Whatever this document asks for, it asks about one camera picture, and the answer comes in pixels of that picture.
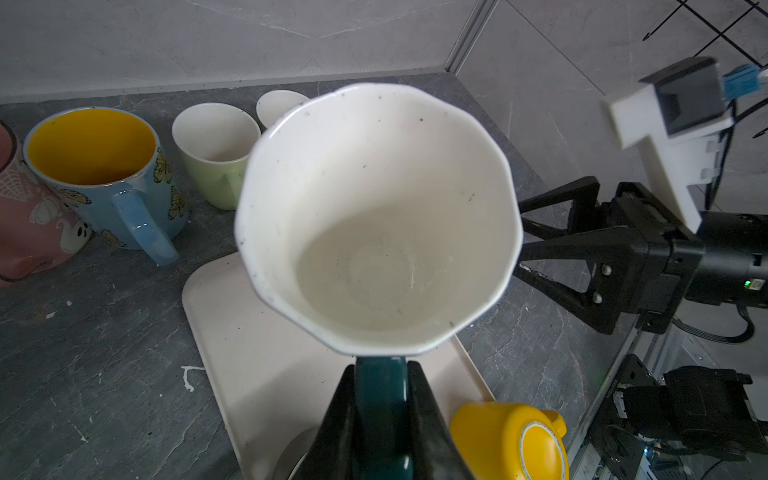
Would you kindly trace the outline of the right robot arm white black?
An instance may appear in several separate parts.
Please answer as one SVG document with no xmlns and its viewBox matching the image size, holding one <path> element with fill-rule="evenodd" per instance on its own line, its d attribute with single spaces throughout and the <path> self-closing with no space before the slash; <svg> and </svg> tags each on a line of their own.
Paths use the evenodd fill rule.
<svg viewBox="0 0 768 480">
<path fill-rule="evenodd" d="M 571 208 L 563 229 L 523 221 L 535 240 L 522 248 L 517 278 L 606 335 L 621 314 L 663 334 L 682 300 L 734 304 L 742 317 L 766 307 L 766 216 L 705 211 L 691 231 L 640 183 L 620 183 L 604 203 L 599 189 L 596 178 L 584 177 L 520 202 L 522 214 L 560 203 Z M 590 283 L 574 290 L 528 267 L 533 260 L 582 260 Z"/>
</svg>

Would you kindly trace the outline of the grey mug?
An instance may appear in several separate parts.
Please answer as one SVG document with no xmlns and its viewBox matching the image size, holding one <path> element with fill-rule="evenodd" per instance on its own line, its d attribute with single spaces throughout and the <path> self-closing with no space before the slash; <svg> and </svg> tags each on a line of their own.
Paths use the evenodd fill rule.
<svg viewBox="0 0 768 480">
<path fill-rule="evenodd" d="M 264 129 L 268 129 L 284 114 L 308 100 L 307 96 L 292 90 L 271 90 L 258 99 L 256 114 Z"/>
</svg>

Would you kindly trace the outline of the light green mug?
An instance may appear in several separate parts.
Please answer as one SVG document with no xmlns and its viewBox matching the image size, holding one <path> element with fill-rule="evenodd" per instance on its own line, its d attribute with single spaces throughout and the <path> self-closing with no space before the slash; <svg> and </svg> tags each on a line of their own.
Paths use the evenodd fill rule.
<svg viewBox="0 0 768 480">
<path fill-rule="evenodd" d="M 189 177 L 221 210 L 237 208 L 248 158 L 260 136 L 251 115 L 223 103 L 190 106 L 172 124 L 172 137 Z"/>
</svg>

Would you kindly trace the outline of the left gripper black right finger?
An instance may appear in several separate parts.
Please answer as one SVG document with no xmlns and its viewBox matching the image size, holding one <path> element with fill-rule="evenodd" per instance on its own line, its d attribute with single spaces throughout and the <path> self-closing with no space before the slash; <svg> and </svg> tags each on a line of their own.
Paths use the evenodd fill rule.
<svg viewBox="0 0 768 480">
<path fill-rule="evenodd" d="M 441 415 L 423 368 L 407 362 L 410 454 L 414 479 L 473 479 Z"/>
</svg>

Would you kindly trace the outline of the blue butterfly mug yellow inside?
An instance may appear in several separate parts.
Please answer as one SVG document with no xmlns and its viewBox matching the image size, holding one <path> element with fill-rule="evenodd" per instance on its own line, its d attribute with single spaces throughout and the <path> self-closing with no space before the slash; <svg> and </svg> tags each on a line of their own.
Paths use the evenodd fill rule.
<svg viewBox="0 0 768 480">
<path fill-rule="evenodd" d="M 189 211 L 155 129 L 114 108 L 52 115 L 30 130 L 31 170 L 110 245 L 141 250 L 157 265 L 179 258 L 174 238 Z"/>
</svg>

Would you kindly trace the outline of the pink mug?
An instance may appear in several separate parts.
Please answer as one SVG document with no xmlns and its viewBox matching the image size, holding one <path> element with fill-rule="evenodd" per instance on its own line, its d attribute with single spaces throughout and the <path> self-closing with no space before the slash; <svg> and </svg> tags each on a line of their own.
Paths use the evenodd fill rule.
<svg viewBox="0 0 768 480">
<path fill-rule="evenodd" d="M 77 254 L 92 230 L 26 166 L 22 145 L 1 124 L 1 284 L 9 286 Z"/>
</svg>

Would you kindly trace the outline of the dark green mug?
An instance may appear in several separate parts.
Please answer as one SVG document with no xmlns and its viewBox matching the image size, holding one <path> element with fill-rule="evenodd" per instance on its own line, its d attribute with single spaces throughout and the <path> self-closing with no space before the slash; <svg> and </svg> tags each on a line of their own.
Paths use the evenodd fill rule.
<svg viewBox="0 0 768 480">
<path fill-rule="evenodd" d="M 344 472 L 413 478 L 415 359 L 498 302 L 522 249 L 499 145 L 418 88 L 338 89 L 256 142 L 234 234 L 258 297 L 355 360 Z"/>
</svg>

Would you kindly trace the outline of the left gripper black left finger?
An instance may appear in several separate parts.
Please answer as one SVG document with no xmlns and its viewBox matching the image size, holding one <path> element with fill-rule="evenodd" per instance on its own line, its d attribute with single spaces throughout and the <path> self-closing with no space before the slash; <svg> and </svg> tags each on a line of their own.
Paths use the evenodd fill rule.
<svg viewBox="0 0 768 480">
<path fill-rule="evenodd" d="M 355 464 L 355 367 L 344 370 L 320 427 L 294 479 L 352 479 Z"/>
</svg>

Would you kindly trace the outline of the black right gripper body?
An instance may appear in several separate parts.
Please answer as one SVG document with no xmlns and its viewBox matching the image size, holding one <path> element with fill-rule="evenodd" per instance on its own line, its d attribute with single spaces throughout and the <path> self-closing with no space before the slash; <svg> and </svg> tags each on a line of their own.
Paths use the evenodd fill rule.
<svg viewBox="0 0 768 480">
<path fill-rule="evenodd" d="M 590 327 L 611 334 L 621 314 L 666 332 L 703 257 L 704 246 L 639 183 L 623 182 L 601 206 L 606 239 L 590 260 Z"/>
</svg>

